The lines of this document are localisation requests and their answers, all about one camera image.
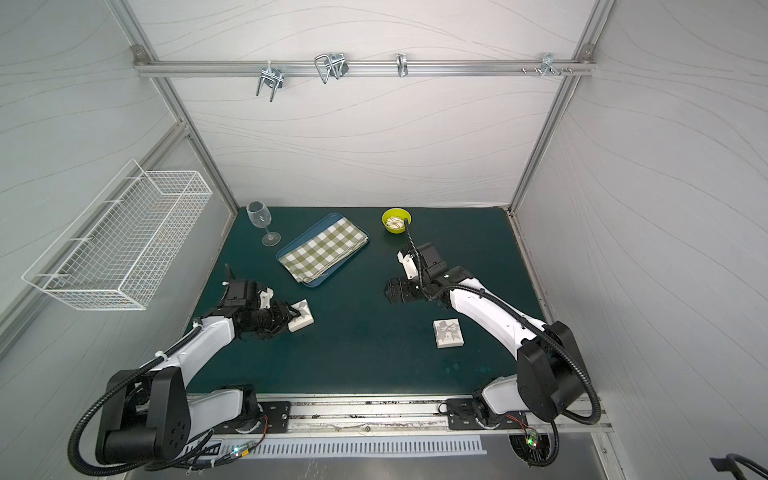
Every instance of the flexible cable hose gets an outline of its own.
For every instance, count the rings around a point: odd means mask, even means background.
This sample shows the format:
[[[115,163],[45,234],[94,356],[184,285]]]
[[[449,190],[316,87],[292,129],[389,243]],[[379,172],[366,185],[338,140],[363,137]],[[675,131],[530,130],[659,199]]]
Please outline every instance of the flexible cable hose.
[[[555,353],[557,353],[571,368],[573,373],[578,377],[579,382],[581,382],[581,385],[584,387],[584,391],[587,393],[587,397],[589,397],[589,403],[591,405],[592,411],[589,416],[582,416],[578,415],[576,413],[570,412],[568,410],[564,410],[562,412],[562,415],[574,420],[575,422],[583,423],[585,425],[594,425],[595,423],[600,421],[600,417],[602,415],[601,408],[600,408],[600,400],[598,399],[598,393],[594,391],[594,387],[592,386],[592,382],[589,379],[589,376],[584,371],[584,369],[581,368],[581,365],[576,362],[576,360],[571,356],[568,351],[563,348],[560,343],[557,342],[557,340],[553,339],[549,335],[545,334],[538,328],[536,328],[532,323],[530,323],[524,316],[520,315],[515,311],[515,309],[511,308],[509,305],[504,303],[504,301],[500,300],[496,296],[491,295],[490,293],[486,292],[485,290],[478,290],[476,288],[472,288],[470,286],[466,285],[459,285],[457,283],[454,283],[452,285],[445,285],[441,286],[434,295],[429,295],[427,291],[424,288],[424,279],[422,278],[422,261],[421,261],[421,255],[418,254],[418,250],[416,249],[415,244],[413,243],[413,238],[411,237],[411,230],[409,227],[409,222],[407,219],[405,219],[406,224],[406,234],[408,235],[408,243],[411,247],[411,250],[414,252],[417,252],[416,256],[416,268],[419,271],[419,289],[424,293],[424,296],[427,298],[427,300],[434,300],[438,298],[441,294],[444,292],[447,292],[449,290],[464,290],[465,292],[474,293],[475,295],[481,296],[482,298],[485,298],[486,300],[490,300],[493,302],[496,306],[500,307],[502,310],[504,310],[509,316],[514,318],[518,321],[524,328],[527,330],[530,330],[536,335],[536,338],[540,339],[543,343],[545,343],[550,349],[552,349]]]
[[[725,458],[732,462],[739,462],[741,465],[744,465],[749,470],[757,473],[759,476],[768,478],[768,468],[763,467],[761,464],[755,462],[754,460],[750,460],[749,458],[743,457],[737,453],[729,453],[728,455],[725,455]]]
[[[171,348],[166,350],[165,355],[172,356],[173,354],[178,352],[179,349],[181,349],[181,347],[187,345],[201,330],[202,330],[201,326],[194,327],[192,330],[190,330],[190,332],[186,336],[184,336],[182,339],[176,342]],[[154,360],[134,370],[133,373],[131,373],[129,376],[122,379],[120,382],[118,382],[117,385],[115,385],[114,387],[109,389],[108,392],[106,392],[104,395],[99,397],[98,400],[96,400],[96,402],[94,402],[94,404],[91,406],[91,408],[85,411],[83,416],[80,418],[80,420],[78,420],[78,422],[75,424],[74,428],[72,429],[72,434],[69,435],[69,443],[67,444],[67,458],[69,459],[70,465],[72,465],[72,467],[75,470],[82,473],[83,475],[90,475],[92,477],[108,477],[109,475],[118,475],[144,465],[144,463],[142,462],[123,463],[120,465],[114,465],[110,467],[101,467],[101,466],[91,465],[90,463],[85,461],[82,455],[80,455],[80,438],[82,438],[83,436],[83,432],[85,431],[86,425],[88,425],[91,419],[94,418],[94,415],[96,415],[96,413],[101,409],[101,407],[104,406],[104,404],[110,398],[117,395],[118,392],[120,392],[126,386],[133,383],[134,380],[138,379],[143,374],[149,372],[154,367],[160,365],[164,361],[165,360],[162,356],[158,356]]]

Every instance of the glass base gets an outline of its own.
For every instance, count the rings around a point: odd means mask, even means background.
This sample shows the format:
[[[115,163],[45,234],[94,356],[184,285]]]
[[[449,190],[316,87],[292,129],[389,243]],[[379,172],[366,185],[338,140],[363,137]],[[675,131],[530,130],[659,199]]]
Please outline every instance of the glass base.
[[[269,232],[267,235],[264,235],[264,238],[261,239],[261,243],[267,247],[274,247],[280,243],[280,234],[277,232]]]

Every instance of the aluminum rail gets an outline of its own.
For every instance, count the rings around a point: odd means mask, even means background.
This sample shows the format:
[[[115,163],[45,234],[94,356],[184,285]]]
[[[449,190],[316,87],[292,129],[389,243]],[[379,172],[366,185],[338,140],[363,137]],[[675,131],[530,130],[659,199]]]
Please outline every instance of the aluminum rail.
[[[345,77],[397,77],[396,60],[347,61]],[[273,68],[288,77],[318,77],[313,61],[271,61]],[[562,70],[559,76],[592,75],[595,63],[554,60],[552,67]],[[259,77],[266,61],[148,61],[135,65],[140,77]],[[408,60],[409,77],[507,77],[539,76],[541,61],[532,60]]]

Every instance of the small white box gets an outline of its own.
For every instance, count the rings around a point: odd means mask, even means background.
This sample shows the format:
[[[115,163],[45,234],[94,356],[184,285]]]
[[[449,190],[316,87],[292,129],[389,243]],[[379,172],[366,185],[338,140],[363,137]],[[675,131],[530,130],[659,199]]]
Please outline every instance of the small white box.
[[[450,346],[464,345],[464,337],[462,337],[462,329],[458,327],[458,319],[435,320],[432,325],[435,327],[437,348],[444,349]]]
[[[296,332],[298,329],[302,329],[307,325],[315,323],[315,319],[312,317],[312,313],[310,312],[310,305],[307,303],[306,299],[298,303],[294,303],[291,306],[296,310],[299,310],[299,313],[301,313],[301,316],[298,316],[297,318],[288,322],[288,330],[290,330],[291,333]]]

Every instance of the metal frame post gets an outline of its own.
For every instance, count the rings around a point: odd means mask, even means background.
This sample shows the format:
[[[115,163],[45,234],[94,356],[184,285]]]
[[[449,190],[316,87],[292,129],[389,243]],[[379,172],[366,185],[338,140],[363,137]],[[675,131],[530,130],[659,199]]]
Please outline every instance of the metal frame post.
[[[137,59],[140,58],[142,62],[156,60],[157,55],[155,54],[152,45],[147,39],[144,30],[142,30],[141,26],[139,25],[139,22],[136,19],[136,15],[134,14],[133,10],[131,10],[131,7],[127,4],[127,2],[125,0],[104,1],[112,11],[112,15],[114,15],[114,18],[117,20],[120,28],[122,28],[129,44],[141,45],[144,47],[144,49],[141,51],[132,48],[131,50],[134,52],[134,56],[136,56]],[[216,162],[214,162],[213,157],[210,155],[208,148],[205,146],[205,143],[200,137],[200,132],[197,131],[197,127],[195,127],[194,123],[190,119],[190,116],[187,113],[187,109],[181,103],[181,99],[179,99],[179,95],[174,89],[174,86],[167,78],[152,78],[152,81],[155,87],[157,87],[157,91],[160,92],[160,95],[165,100],[165,104],[168,106],[168,110],[173,113],[176,119],[189,127],[189,138],[190,142],[192,143],[192,148],[195,150],[197,156],[200,157],[200,161],[202,162],[210,177],[213,179],[214,184],[216,185],[216,189],[219,190],[221,196],[224,198],[224,202],[230,208],[232,213],[237,215],[237,210],[239,208],[237,200],[232,194],[232,190],[230,190],[227,182],[224,180],[224,176],[221,174],[219,167],[216,165]]]
[[[581,39],[576,44],[576,50],[574,51],[573,61],[579,62],[580,60],[592,62],[592,55],[594,54],[594,46],[598,42],[600,33],[603,31],[605,22],[608,19],[608,13],[614,6],[616,0],[597,0],[592,8],[592,13],[587,21],[587,26],[584,28],[584,32],[581,34]],[[536,145],[531,156],[528,158],[528,163],[525,165],[523,174],[520,176],[520,182],[515,189],[515,194],[512,196],[512,200],[509,203],[508,211],[513,215],[520,207],[520,203],[523,201],[525,191],[528,189],[528,185],[531,183],[538,164],[541,162],[541,158],[544,156],[549,142],[552,140],[552,135],[555,128],[557,128],[560,120],[563,118],[565,108],[568,106],[568,102],[571,101],[576,85],[578,85],[579,76],[568,76],[563,78],[560,83],[558,93],[554,96],[552,101],[552,107],[549,109],[549,115],[544,122],[544,127],[541,129],[541,133],[538,135]]]

